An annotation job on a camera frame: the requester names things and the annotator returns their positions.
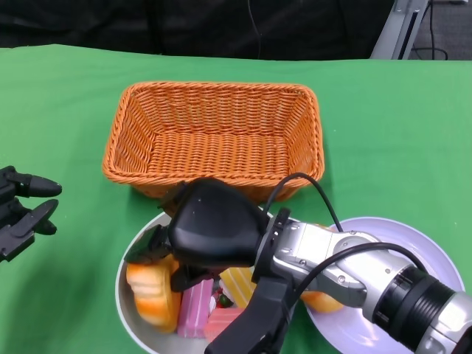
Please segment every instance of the purple plate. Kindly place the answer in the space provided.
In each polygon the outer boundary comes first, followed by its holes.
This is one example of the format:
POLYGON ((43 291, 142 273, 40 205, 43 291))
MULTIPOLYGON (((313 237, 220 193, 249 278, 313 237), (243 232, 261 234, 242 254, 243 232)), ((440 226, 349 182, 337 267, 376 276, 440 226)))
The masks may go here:
MULTIPOLYGON (((385 242, 412 251, 428 272, 455 291, 464 283, 448 255, 429 237, 404 223, 383 218, 353 218, 341 222, 343 229, 368 232, 385 242)), ((382 329, 362 316, 361 309, 346 308, 335 313, 317 313, 307 307, 319 332, 343 354, 411 354, 382 329)))

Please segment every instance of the white bowl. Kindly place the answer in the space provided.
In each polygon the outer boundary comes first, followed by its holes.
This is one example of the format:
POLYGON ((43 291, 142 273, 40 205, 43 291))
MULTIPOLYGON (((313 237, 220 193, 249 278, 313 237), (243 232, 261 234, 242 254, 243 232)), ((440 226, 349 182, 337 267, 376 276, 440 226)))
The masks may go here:
MULTIPOLYGON (((130 247, 149 228, 161 224, 168 225, 169 215, 164 212, 157 215, 136 235, 130 247)), ((126 282, 126 263, 122 259, 119 263, 117 281, 115 282, 115 300, 117 301, 118 314, 131 338, 150 354, 202 354, 208 345, 204 339, 186 339, 176 334, 161 334, 153 326, 141 319, 134 304, 133 291, 126 282)))

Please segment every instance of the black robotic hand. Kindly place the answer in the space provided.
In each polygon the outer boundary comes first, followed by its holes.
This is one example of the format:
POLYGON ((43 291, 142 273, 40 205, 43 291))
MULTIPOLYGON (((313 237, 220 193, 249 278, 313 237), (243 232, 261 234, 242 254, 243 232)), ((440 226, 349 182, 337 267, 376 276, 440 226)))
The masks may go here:
POLYGON ((50 199, 33 210, 21 205, 19 197, 55 197, 62 186, 49 179, 16 172, 13 166, 0 169, 0 262, 11 261, 35 241, 35 233, 53 235, 56 227, 49 217, 58 201, 50 199))

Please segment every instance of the yellow toy food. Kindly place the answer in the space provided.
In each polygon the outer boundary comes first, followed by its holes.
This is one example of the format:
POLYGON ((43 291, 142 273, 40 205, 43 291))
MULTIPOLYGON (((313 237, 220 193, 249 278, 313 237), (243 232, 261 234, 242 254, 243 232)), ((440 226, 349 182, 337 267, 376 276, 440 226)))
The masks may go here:
POLYGON ((305 291, 300 297, 303 302, 317 312, 334 312, 341 310, 343 305, 331 296, 319 291, 305 291))
POLYGON ((128 264, 126 268, 139 315, 163 333, 177 328, 181 294, 170 290, 170 276, 177 268, 172 255, 155 264, 128 264))

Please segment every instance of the black cable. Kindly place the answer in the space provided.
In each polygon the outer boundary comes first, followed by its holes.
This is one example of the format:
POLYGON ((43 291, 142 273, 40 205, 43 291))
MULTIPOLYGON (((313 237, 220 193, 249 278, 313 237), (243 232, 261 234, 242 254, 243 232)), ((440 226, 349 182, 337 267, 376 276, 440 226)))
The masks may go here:
POLYGON ((264 209, 263 209, 263 215, 267 215, 267 212, 269 208, 271 207, 272 203, 274 202, 275 198, 277 195, 280 193, 280 190, 285 186, 285 184, 295 178, 304 178, 307 179, 311 182, 313 186, 318 190, 318 193, 320 196, 323 198, 324 203, 326 204, 327 209, 329 210, 331 217, 333 218, 334 224, 338 228, 338 231, 342 232, 342 226, 339 223, 339 219, 336 216, 336 213, 334 212, 333 206, 330 203, 330 200, 327 198, 326 193, 322 189, 322 187, 319 185, 319 183, 313 178, 307 175, 306 173, 302 172, 297 172, 297 173, 292 173, 291 175, 285 177, 283 180, 281 180, 277 186, 275 186, 274 190, 272 190, 271 195, 268 197, 267 203, 265 203, 264 209))
POLYGON ((363 243, 361 245, 349 247, 348 249, 340 251, 318 264, 315 268, 313 268, 311 272, 303 279, 303 281, 296 287, 294 291, 294 296, 288 303, 289 308, 295 305, 298 298, 301 297, 303 291, 305 291, 305 289, 311 284, 311 282, 313 282, 313 280, 317 276, 319 276, 327 267, 331 266, 333 263, 336 263, 346 257, 352 256, 357 253, 386 249, 396 251, 400 254, 403 254, 404 256, 407 256, 418 269, 424 271, 425 273, 428 273, 425 266, 421 263, 418 257, 416 257, 412 252, 402 246, 395 245, 394 243, 385 242, 363 243))
POLYGON ((424 60, 423 57, 420 55, 420 53, 418 53, 418 51, 417 51, 416 47, 414 46, 414 44, 412 46, 412 51, 416 54, 417 57, 419 57, 420 60, 424 60))
MULTIPOLYGON (((419 59, 423 59, 422 57, 420 57, 420 55, 418 54, 418 50, 432 50, 433 48, 430 47, 430 46, 426 46, 426 47, 422 47, 422 48, 416 48, 416 47, 413 47, 412 50, 414 50, 416 52, 416 55, 419 57, 419 59)), ((449 60, 449 55, 448 53, 444 50, 444 49, 441 49, 441 48, 434 48, 434 50, 436 52, 441 52, 444 54, 444 60, 449 60)))
POLYGON ((433 31, 433 0, 429 0, 429 32, 431 33, 431 59, 434 60, 436 49, 434 48, 434 31, 433 31))
POLYGON ((260 33, 259 30, 257 29, 256 22, 254 21, 254 17, 252 16, 252 11, 251 11, 251 0, 248 0, 248 11, 249 11, 249 17, 251 18, 252 22, 252 28, 254 28, 254 31, 256 32, 256 38, 257 38, 257 59, 260 59, 260 33))

